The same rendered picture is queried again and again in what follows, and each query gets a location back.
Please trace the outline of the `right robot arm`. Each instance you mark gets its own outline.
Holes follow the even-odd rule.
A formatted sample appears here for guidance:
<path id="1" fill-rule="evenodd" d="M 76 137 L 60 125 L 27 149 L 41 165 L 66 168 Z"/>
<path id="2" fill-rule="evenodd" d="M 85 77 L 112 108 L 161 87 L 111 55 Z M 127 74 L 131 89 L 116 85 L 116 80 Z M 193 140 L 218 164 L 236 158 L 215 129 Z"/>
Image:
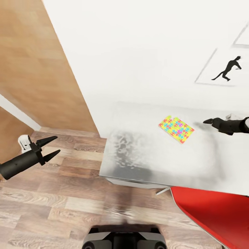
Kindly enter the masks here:
<path id="1" fill-rule="evenodd" d="M 203 123 L 212 124 L 212 127 L 230 136 L 234 133 L 249 133 L 249 117 L 243 119 L 233 113 L 226 116 L 225 121 L 215 118 L 205 120 Z"/>

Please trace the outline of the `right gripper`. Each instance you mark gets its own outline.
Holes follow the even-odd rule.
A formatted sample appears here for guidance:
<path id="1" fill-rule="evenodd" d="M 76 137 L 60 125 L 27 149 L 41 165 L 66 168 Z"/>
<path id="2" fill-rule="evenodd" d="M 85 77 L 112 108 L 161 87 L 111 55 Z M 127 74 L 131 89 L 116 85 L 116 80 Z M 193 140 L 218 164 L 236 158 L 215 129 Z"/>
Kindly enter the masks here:
<path id="1" fill-rule="evenodd" d="M 215 119 L 205 120 L 203 123 L 212 124 L 212 127 L 218 129 L 220 132 L 232 136 L 235 133 L 231 128 L 231 124 L 233 121 L 234 120 L 224 121 L 221 118 L 215 118 Z"/>

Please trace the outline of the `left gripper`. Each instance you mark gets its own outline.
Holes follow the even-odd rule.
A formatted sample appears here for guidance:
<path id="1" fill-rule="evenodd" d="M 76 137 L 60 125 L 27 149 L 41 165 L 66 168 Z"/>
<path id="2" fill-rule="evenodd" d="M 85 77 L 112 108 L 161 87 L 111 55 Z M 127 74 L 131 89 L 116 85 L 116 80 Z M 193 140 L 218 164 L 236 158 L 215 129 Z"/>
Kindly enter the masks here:
<path id="1" fill-rule="evenodd" d="M 19 169 L 19 171 L 23 172 L 37 163 L 40 163 L 43 166 L 45 162 L 48 162 L 53 157 L 55 157 L 61 151 L 60 149 L 43 157 L 41 153 L 41 147 L 45 146 L 46 144 L 57 138 L 57 136 L 53 136 L 37 140 L 36 143 L 29 144 L 31 150 L 25 152 L 24 154 L 22 153 L 17 157 L 14 157 L 12 160 Z"/>

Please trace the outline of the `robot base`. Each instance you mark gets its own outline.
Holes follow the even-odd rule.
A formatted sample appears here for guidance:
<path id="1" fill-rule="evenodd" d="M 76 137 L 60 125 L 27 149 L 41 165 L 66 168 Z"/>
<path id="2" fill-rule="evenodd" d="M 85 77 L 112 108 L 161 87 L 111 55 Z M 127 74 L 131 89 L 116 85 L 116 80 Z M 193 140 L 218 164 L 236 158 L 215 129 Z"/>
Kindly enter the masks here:
<path id="1" fill-rule="evenodd" d="M 151 228 L 151 232 L 101 233 L 91 228 L 82 249 L 167 249 L 167 245 L 158 228 Z"/>

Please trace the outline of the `jigsaw puzzle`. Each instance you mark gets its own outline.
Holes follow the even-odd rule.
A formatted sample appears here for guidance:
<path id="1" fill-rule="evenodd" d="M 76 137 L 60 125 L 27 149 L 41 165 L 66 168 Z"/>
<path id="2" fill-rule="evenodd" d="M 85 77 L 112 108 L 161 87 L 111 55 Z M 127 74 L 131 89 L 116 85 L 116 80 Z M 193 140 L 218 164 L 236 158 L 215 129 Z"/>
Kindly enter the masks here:
<path id="1" fill-rule="evenodd" d="M 175 117 L 172 121 L 171 115 L 167 116 L 159 125 L 164 131 L 183 144 L 187 138 L 195 131 L 192 127 Z"/>

